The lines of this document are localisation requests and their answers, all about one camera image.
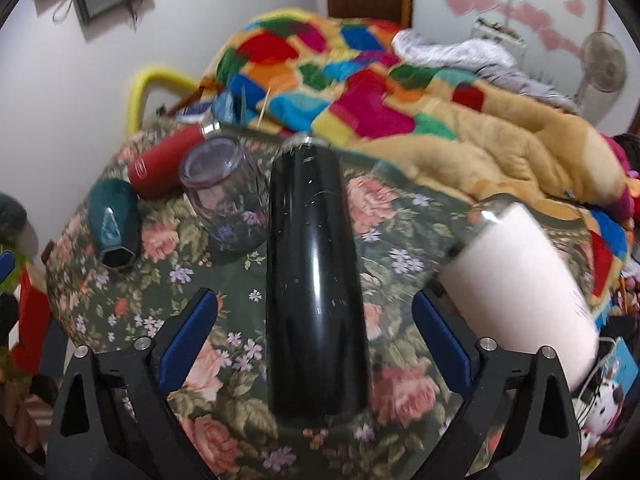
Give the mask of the colourful patchwork blanket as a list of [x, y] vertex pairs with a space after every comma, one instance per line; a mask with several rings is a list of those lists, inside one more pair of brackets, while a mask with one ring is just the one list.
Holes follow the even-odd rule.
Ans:
[[467, 70], [402, 60], [397, 33], [370, 18], [271, 11], [227, 40], [202, 86], [244, 102], [255, 127], [318, 134], [467, 203], [506, 194], [581, 224], [586, 296], [600, 304], [628, 256], [637, 189], [611, 142], [582, 118]]

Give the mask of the white cow plush toy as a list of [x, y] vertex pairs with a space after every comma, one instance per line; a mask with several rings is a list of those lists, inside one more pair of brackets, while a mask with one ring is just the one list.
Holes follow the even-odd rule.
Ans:
[[589, 402], [574, 399], [574, 412], [580, 433], [580, 455], [594, 448], [620, 416], [625, 395], [615, 380], [605, 379], [593, 393]]

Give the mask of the white standing fan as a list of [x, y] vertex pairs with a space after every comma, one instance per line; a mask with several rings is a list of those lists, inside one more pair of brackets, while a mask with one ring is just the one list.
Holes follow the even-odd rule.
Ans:
[[582, 117], [596, 120], [611, 107], [627, 80], [626, 56], [615, 36], [590, 34], [580, 49], [582, 81], [576, 94]]

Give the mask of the green floral tablecloth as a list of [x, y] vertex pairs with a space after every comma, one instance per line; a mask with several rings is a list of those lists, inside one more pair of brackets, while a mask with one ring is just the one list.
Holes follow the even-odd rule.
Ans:
[[267, 251], [215, 247], [188, 198], [141, 202], [142, 249], [125, 270], [99, 260], [79, 207], [47, 263], [54, 315], [96, 351], [153, 336], [201, 287], [220, 315], [186, 384], [168, 398], [223, 479], [408, 479], [460, 408], [413, 324], [410, 302], [471, 207], [375, 158], [341, 157], [370, 340], [372, 410], [344, 427], [280, 427], [267, 405]]

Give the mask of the black thermos bottle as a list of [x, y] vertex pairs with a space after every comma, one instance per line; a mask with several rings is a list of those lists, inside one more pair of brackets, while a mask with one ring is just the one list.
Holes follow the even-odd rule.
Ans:
[[337, 154], [296, 134], [274, 159], [267, 242], [269, 407], [319, 427], [369, 404], [358, 256]]

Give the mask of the blue booklet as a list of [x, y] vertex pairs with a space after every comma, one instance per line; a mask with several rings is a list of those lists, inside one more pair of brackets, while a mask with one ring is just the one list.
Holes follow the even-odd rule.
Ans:
[[622, 337], [601, 341], [605, 343], [605, 354], [597, 372], [598, 384], [612, 382], [626, 396], [638, 377], [638, 364]]

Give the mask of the yellow foam-padded pipe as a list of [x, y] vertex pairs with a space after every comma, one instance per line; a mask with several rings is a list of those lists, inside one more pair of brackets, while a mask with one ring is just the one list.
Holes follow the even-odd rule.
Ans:
[[142, 125], [146, 100], [152, 91], [163, 90], [176, 96], [190, 96], [200, 88], [200, 81], [164, 64], [152, 64], [138, 70], [129, 91], [125, 132], [135, 134]]

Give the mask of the white grey crumpled clothes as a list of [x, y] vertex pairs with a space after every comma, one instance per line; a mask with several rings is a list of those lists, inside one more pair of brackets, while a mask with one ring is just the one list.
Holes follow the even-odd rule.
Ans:
[[466, 70], [494, 86], [577, 114], [579, 107], [551, 84], [529, 77], [500, 44], [473, 38], [460, 44], [433, 44], [414, 29], [403, 29], [392, 40], [394, 53], [416, 67]]

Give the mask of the red thermos bottle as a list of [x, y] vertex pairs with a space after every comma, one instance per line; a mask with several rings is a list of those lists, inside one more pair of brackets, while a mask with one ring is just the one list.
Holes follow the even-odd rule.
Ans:
[[128, 167], [128, 180], [137, 196], [159, 200], [174, 192], [180, 186], [183, 157], [220, 129], [220, 122], [187, 125], [139, 155]]

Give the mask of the frosted wardrobe sliding doors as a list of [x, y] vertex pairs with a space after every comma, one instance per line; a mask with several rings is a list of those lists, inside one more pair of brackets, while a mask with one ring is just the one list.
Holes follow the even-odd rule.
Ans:
[[527, 44], [520, 70], [573, 99], [580, 114], [580, 49], [608, 29], [608, 0], [413, 0], [411, 25], [435, 44], [460, 44], [479, 16], [518, 32]]

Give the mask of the white box appliance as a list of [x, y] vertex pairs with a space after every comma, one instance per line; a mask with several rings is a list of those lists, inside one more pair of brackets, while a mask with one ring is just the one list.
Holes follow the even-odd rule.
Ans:
[[515, 58], [518, 67], [523, 66], [527, 52], [526, 41], [518, 32], [514, 32], [506, 25], [491, 22], [479, 16], [472, 27], [471, 38], [491, 40], [495, 44], [500, 44]]

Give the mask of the white cylindrical cup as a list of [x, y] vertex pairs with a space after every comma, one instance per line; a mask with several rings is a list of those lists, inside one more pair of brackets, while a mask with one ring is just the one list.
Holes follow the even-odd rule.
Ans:
[[571, 389], [592, 370], [599, 336], [584, 294], [523, 204], [474, 210], [437, 281], [476, 336], [511, 351], [552, 348]]

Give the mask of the clear glass tumbler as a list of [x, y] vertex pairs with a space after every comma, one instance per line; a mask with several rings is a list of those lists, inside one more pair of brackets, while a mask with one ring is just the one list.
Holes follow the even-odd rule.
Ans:
[[212, 136], [180, 162], [179, 178], [210, 239], [221, 250], [261, 245], [269, 222], [268, 183], [234, 136]]

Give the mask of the dark green faceted cup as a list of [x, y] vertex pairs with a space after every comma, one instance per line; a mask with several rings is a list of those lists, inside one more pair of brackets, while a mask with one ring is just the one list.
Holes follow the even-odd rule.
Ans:
[[142, 220], [132, 186], [109, 178], [88, 197], [88, 223], [96, 258], [111, 270], [128, 269], [141, 252]]

